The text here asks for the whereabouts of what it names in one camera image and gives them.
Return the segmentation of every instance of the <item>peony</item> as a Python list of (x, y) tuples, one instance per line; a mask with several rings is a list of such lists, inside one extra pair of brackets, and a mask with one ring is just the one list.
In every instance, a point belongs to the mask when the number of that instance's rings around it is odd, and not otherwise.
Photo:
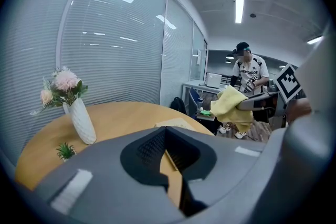
[(58, 90), (67, 91), (77, 86), (79, 78), (67, 67), (63, 67), (55, 77), (55, 86)]
[(53, 99), (53, 93), (50, 90), (41, 90), (40, 98), (42, 104), (47, 104)]

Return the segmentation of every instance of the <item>yellow cloth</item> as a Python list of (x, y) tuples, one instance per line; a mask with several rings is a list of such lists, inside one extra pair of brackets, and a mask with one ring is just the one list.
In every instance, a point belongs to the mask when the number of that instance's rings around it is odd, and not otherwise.
[(250, 124), (253, 123), (252, 111), (236, 109), (236, 105), (248, 98), (232, 86), (228, 86), (217, 96), (217, 101), (211, 101), (210, 112), (220, 122), (235, 123), (240, 132), (246, 132), (250, 129)]

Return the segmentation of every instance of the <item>office chair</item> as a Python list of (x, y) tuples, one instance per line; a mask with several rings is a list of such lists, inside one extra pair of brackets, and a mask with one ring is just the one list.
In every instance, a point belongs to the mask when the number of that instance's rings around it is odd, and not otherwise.
[(189, 89), (189, 106), (188, 106), (188, 116), (196, 120), (197, 112), (197, 102), (200, 95), (195, 91), (193, 87)]

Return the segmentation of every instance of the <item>window blinds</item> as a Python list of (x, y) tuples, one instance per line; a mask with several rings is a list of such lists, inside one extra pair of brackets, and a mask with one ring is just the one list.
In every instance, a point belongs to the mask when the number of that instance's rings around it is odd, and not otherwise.
[(190, 68), (190, 80), (203, 80), (204, 68), (205, 68), (205, 49), (204, 49), (204, 37), (194, 23), (194, 38), (193, 38), (193, 55)]
[(89, 86), (86, 105), (159, 103), (166, 0), (73, 0), (61, 64)]
[(16, 165), (29, 140), (47, 123), (61, 116), (52, 108), (37, 116), (42, 77), (55, 69), (58, 28), (68, 0), (7, 0), (1, 33), (0, 145)]
[(175, 0), (168, 0), (163, 42), (160, 105), (170, 106), (189, 81), (193, 21)]

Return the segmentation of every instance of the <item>round wooden table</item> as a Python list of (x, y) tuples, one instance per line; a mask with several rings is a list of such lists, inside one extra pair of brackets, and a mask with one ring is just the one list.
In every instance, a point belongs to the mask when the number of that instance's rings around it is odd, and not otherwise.
[[(175, 118), (183, 118), (196, 131), (212, 135), (191, 117), (156, 104), (116, 102), (89, 106), (87, 110), (96, 131), (96, 143), (153, 128), (159, 122)], [(73, 145), (77, 153), (88, 146), (79, 138), (69, 114), (47, 124), (29, 141), (18, 159), (15, 180), (33, 190), (49, 172), (63, 163), (56, 155), (56, 148), (64, 142)], [(161, 160), (160, 172), (168, 175), (168, 195), (178, 206), (182, 178), (165, 154)]]

